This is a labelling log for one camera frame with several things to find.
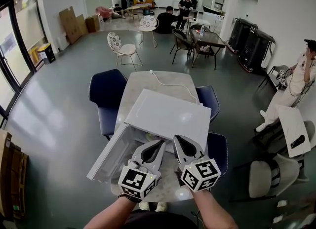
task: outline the shoe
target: shoe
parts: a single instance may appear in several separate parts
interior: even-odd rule
[[[159,202],[156,211],[167,211],[167,203]]]
[[[276,223],[282,221],[282,219],[283,219],[283,215],[278,216],[278,217],[275,217],[275,218],[273,219],[273,222],[272,222],[272,223],[273,223],[273,224],[276,224]]]
[[[263,123],[256,128],[256,132],[262,132],[264,129],[266,129],[266,127],[267,126]]]
[[[264,112],[263,110],[260,111],[260,115],[261,115],[264,119],[266,119],[267,116],[268,116],[268,114],[267,114],[266,112]]]
[[[139,209],[143,211],[150,211],[149,202],[140,202],[138,205],[139,205]]]
[[[279,202],[277,202],[277,208],[280,208],[280,207],[284,207],[287,205],[287,200],[281,200]]]

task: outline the white robot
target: white robot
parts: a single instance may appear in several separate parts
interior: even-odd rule
[[[164,140],[150,141],[136,149],[128,166],[124,166],[118,185],[123,193],[144,199],[157,185],[161,176],[159,168],[165,150]],[[215,185],[221,172],[214,159],[204,154],[195,141],[175,135],[174,154],[182,171],[181,180],[193,191]]]

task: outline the trash bin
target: trash bin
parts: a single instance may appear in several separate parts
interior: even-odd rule
[[[42,45],[38,50],[40,60],[43,60],[45,64],[50,64],[55,60],[51,43]]]

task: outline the water bottle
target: water bottle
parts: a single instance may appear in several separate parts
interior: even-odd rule
[[[203,37],[203,34],[204,34],[204,26],[201,27],[201,31],[199,33],[200,37]]]

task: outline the pink armchair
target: pink armchair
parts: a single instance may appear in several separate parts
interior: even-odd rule
[[[99,6],[95,9],[95,13],[97,15],[101,15],[103,17],[103,21],[105,21],[105,19],[109,19],[110,21],[110,17],[112,16],[113,10],[106,9],[105,7]]]

